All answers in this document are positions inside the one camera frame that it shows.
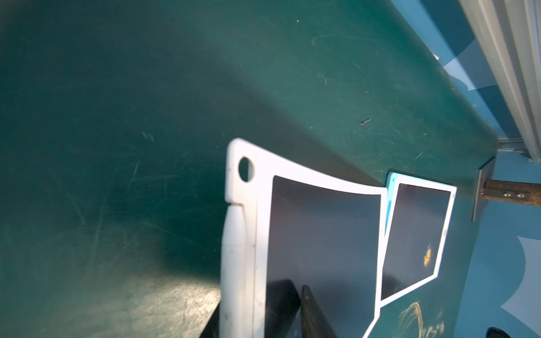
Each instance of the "blue surface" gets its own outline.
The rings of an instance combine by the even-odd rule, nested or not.
[[[541,183],[541,168],[523,155],[499,153],[495,180]],[[490,326],[511,337],[539,336],[501,306],[524,275],[525,257],[517,238],[541,240],[541,208],[490,201],[483,211],[477,243],[460,305],[456,338],[484,337]]]
[[[392,0],[392,3],[438,62],[446,66],[479,117],[498,137],[519,137],[484,54],[480,49],[472,53],[474,49],[469,48],[477,42],[458,0]]]

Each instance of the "white frame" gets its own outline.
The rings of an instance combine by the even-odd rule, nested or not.
[[[417,177],[398,174],[398,173],[389,173],[389,177],[387,180],[387,193],[388,193],[387,198],[388,198],[388,201],[390,202],[390,205],[389,205],[389,210],[388,210],[388,215],[387,215],[387,227],[385,230],[385,250],[387,250],[387,244],[389,242],[389,234],[391,233],[391,224],[393,221],[393,214],[394,214],[394,205],[397,200],[398,188],[400,184],[407,184],[407,185],[414,185],[417,187],[449,191],[451,194],[449,197],[449,203],[447,205],[447,213],[445,214],[443,229],[441,231],[440,245],[438,248],[438,254],[436,256],[436,264],[434,265],[434,273],[431,276],[413,285],[410,285],[404,290],[401,290],[393,294],[392,296],[389,296],[381,300],[380,304],[382,307],[438,277],[439,268],[441,264],[441,257],[443,256],[443,248],[445,246],[445,239],[447,237],[447,229],[449,228],[449,221],[451,220],[451,213],[453,211],[454,198],[457,194],[457,187],[452,186],[452,185],[423,180],[422,178],[417,178]]]
[[[239,162],[243,157],[251,162],[248,182],[243,181],[239,175]],[[322,174],[236,138],[229,143],[227,148],[225,199],[232,205],[241,205],[244,212],[246,259],[243,264],[246,267],[246,283],[242,284],[245,287],[244,290],[239,290],[238,286],[225,290],[227,285],[223,281],[221,281],[221,287],[223,293],[234,293],[234,295],[228,294],[228,300],[238,299],[237,297],[244,298],[244,307],[242,311],[238,311],[241,313],[229,314],[229,316],[243,317],[242,332],[238,337],[263,338],[264,336],[268,237],[274,176],[321,188],[381,196],[374,320],[363,335],[363,338],[367,338],[379,318],[381,307],[381,274],[386,248],[387,188],[371,187]],[[229,264],[235,263],[224,262],[223,258],[224,252],[222,250],[222,271],[224,264],[229,266]],[[221,337],[229,337],[230,335],[231,333],[220,332]]]

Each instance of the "hanging hole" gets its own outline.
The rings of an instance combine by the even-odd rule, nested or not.
[[[254,177],[254,164],[246,157],[240,159],[239,176],[245,182],[249,182]]]

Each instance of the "metal bracket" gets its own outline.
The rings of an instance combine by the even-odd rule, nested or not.
[[[505,198],[508,200],[517,200],[517,201],[530,200],[530,194],[528,193],[520,193],[516,191],[506,191],[506,190],[498,190],[498,189],[481,188],[481,195],[483,197],[490,196],[490,197],[497,197],[497,198]]]
[[[527,154],[526,144],[522,137],[501,137],[498,139],[498,151],[515,151]]]
[[[475,222],[477,219],[480,218],[481,213],[483,212],[483,209],[485,209],[485,207],[489,203],[488,200],[483,198],[483,189],[485,187],[486,181],[492,178],[492,175],[494,174],[495,165],[496,165],[496,158],[493,157],[488,162],[483,164],[483,166],[479,168],[478,170],[477,186],[476,186],[475,197],[473,200],[472,222]]]

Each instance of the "scratch mark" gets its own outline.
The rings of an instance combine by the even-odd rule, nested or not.
[[[177,177],[182,177],[182,175],[177,174],[177,175],[144,176],[144,177],[140,177],[140,178],[135,179],[134,182],[137,182],[137,181],[155,181],[155,180],[163,180],[163,179],[177,178]]]
[[[349,128],[339,128],[339,127],[334,127],[333,129],[336,129],[336,130],[355,131],[354,129],[349,129]]]
[[[141,231],[143,231],[143,229],[144,227],[140,227],[139,231],[137,231],[135,235],[133,235],[130,238],[130,240],[126,244],[124,244],[124,246],[115,254],[115,256],[113,256],[113,259],[111,259],[111,261],[108,264],[108,268],[112,268],[113,265],[115,265],[120,255],[128,248],[128,246],[130,246],[130,244],[134,241],[134,239],[136,239],[139,236],[139,234],[141,233]]]
[[[316,40],[316,39],[319,39],[319,38],[322,38],[322,37],[329,37],[329,36],[334,36],[334,34],[327,34],[327,35],[314,36],[314,37],[312,38],[312,45],[315,46],[315,40]]]
[[[141,221],[141,223],[143,223],[143,224],[146,225],[147,227],[151,227],[151,228],[154,228],[154,229],[158,229],[158,230],[160,230],[160,231],[163,231],[163,232],[166,233],[166,234],[176,236],[176,237],[182,239],[182,240],[185,241],[185,242],[188,242],[188,243],[190,243],[190,244],[192,244],[192,245],[194,245],[194,246],[196,246],[196,247],[201,248],[200,245],[198,245],[198,244],[196,244],[196,243],[190,241],[189,239],[184,238],[184,237],[182,237],[182,236],[178,236],[177,234],[173,234],[173,233],[171,233],[171,232],[169,232],[169,231],[167,231],[167,230],[165,230],[165,229],[162,229],[162,228],[157,227],[157,226],[155,226],[155,225],[153,225],[153,224],[150,224],[149,222]]]
[[[154,207],[154,210],[157,210],[159,207],[162,206],[162,204],[164,204],[165,202],[167,202],[167,197],[164,197],[158,204],[156,204],[156,206]]]
[[[374,39],[369,39],[367,37],[360,37],[360,36],[348,36],[348,38],[352,40],[375,41]]]
[[[426,249],[425,261],[424,261],[425,266],[427,266],[428,263],[430,263],[431,258],[432,258],[432,246],[429,244],[428,249]]]
[[[365,124],[367,124],[368,122],[370,122],[370,118],[367,118],[366,120],[360,122],[359,125],[365,125]]]
[[[152,141],[154,142],[154,134],[151,134],[149,132],[141,132],[141,135],[143,135],[145,141]]]
[[[93,262],[94,262],[94,256],[96,256],[96,249],[98,247],[98,242],[100,240],[100,232],[101,232],[102,223],[103,223],[103,214],[105,213],[105,207],[107,206],[107,198],[109,197],[109,192],[111,191],[111,189],[113,188],[113,184],[115,183],[115,177],[116,177],[116,173],[118,172],[119,167],[120,167],[120,160],[116,163],[116,167],[115,167],[115,170],[113,171],[113,176],[111,178],[109,186],[107,187],[107,190],[105,191],[105,194],[103,195],[103,201],[100,207],[100,215],[98,217],[98,224],[96,226],[96,234],[94,235],[94,242],[92,243],[92,249],[90,251],[90,259],[88,261],[86,276],[88,276],[88,274],[90,273]]]
[[[68,199],[68,201],[71,203],[71,205],[73,206],[73,208],[75,209],[75,212],[77,212],[77,215],[79,216],[79,220],[81,221],[81,224],[83,226],[86,225],[86,221],[84,220],[84,216],[83,216],[83,213],[81,212],[81,209],[79,208],[79,206],[77,205],[77,203],[75,202],[73,196],[67,191],[66,188],[64,188],[64,185],[62,184],[62,181],[60,181],[60,178],[58,178],[53,172],[52,170],[49,171],[49,174],[52,176],[52,179],[55,181],[56,185],[64,190],[64,194],[66,195],[66,198]]]
[[[139,169],[139,163],[141,163],[140,156],[139,156],[139,159],[137,160],[137,163],[135,164],[134,173],[131,175],[130,183],[128,183],[128,190],[130,190],[131,184],[135,181],[135,175],[137,174],[137,170]]]

